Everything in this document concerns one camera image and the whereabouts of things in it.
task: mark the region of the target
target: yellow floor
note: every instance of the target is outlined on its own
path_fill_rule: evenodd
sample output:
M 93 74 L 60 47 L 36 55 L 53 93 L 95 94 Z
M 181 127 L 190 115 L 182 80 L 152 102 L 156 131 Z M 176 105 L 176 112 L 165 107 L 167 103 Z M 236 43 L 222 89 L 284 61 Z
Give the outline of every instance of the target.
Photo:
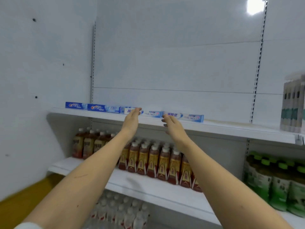
M 0 228 L 13 229 L 21 223 L 63 177 L 59 174 L 51 174 L 0 202 Z

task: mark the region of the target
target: white toothpaste box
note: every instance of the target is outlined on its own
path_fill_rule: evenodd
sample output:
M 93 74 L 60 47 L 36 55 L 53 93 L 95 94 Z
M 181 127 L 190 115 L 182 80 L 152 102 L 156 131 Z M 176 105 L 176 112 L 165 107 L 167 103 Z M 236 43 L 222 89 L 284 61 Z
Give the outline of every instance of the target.
M 135 108 L 124 108 L 124 114 L 129 114 L 133 109 Z M 142 110 L 141 111 L 141 116 L 146 116 L 146 117 L 155 117 L 155 118 L 161 118 L 163 115 L 163 111 L 146 111 Z
M 177 112 L 164 111 L 164 115 L 173 116 L 176 119 L 180 119 L 180 120 L 199 122 L 199 123 L 202 123 L 204 119 L 204 115 L 194 115 L 194 114 L 177 113 Z

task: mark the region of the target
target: white bottle cap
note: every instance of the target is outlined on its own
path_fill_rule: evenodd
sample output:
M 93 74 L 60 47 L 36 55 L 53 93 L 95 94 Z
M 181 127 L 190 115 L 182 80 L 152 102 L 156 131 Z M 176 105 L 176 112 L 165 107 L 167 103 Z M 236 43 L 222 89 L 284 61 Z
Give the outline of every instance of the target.
M 119 205 L 119 210 L 120 211 L 124 210 L 124 205 L 123 204 Z
M 133 200 L 133 201 L 132 201 L 132 206 L 133 206 L 133 207 L 136 207 L 137 205 L 138 205 L 138 201 L 137 201 L 136 199 Z
M 138 213 L 137 213 L 137 218 L 142 218 L 143 216 L 142 216 L 142 212 L 141 211 L 139 211 Z
M 164 152 L 164 153 L 169 153 L 169 150 L 168 150 L 168 148 L 162 148 L 162 152 Z
M 153 145 L 153 146 L 152 146 L 152 150 L 158 150 L 158 146 Z
M 127 210 L 127 213 L 128 214 L 132 214 L 133 213 L 133 209 L 131 207 L 129 207 L 128 210 Z
M 143 209 L 143 210 L 146 210 L 146 209 L 147 209 L 147 204 L 146 204 L 146 203 L 143 203 L 142 209 Z
M 102 202 L 101 202 L 101 205 L 106 206 L 107 205 L 107 199 L 103 199 Z
M 123 203 L 128 203 L 128 201 L 129 201 L 129 197 L 125 197 Z
M 115 201 L 114 201 L 114 200 L 112 200 L 112 201 L 110 202 L 110 206 L 111 206 L 111 207 L 115 206 Z

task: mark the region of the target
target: shelving unit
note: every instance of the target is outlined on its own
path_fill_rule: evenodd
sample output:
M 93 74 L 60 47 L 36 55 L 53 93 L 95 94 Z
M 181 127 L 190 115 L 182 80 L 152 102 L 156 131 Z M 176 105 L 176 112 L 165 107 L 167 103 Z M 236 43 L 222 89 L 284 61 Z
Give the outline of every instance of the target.
M 66 176 L 82 162 L 82 159 L 66 158 L 52 164 L 48 170 Z M 192 189 L 117 168 L 109 178 L 106 189 L 220 225 L 205 196 Z M 295 229 L 305 225 L 303 218 L 287 212 L 279 213 Z
M 51 108 L 49 112 L 114 121 L 124 121 L 126 116 L 123 114 L 103 113 L 69 108 Z M 139 117 L 139 123 L 146 125 L 163 126 L 163 122 L 160 119 L 144 116 Z M 186 130 L 239 136 L 275 142 L 284 142 L 289 144 L 304 144 L 302 134 L 285 132 L 259 125 L 210 120 L 205 120 L 204 123 L 194 123 L 187 121 L 181 121 L 181 123 Z

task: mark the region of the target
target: sleeve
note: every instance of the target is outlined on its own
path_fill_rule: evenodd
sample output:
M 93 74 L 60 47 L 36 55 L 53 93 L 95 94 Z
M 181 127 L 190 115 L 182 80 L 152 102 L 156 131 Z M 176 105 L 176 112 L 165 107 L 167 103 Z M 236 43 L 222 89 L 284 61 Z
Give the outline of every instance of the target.
M 14 229 L 42 229 L 42 228 L 35 223 L 21 223 Z

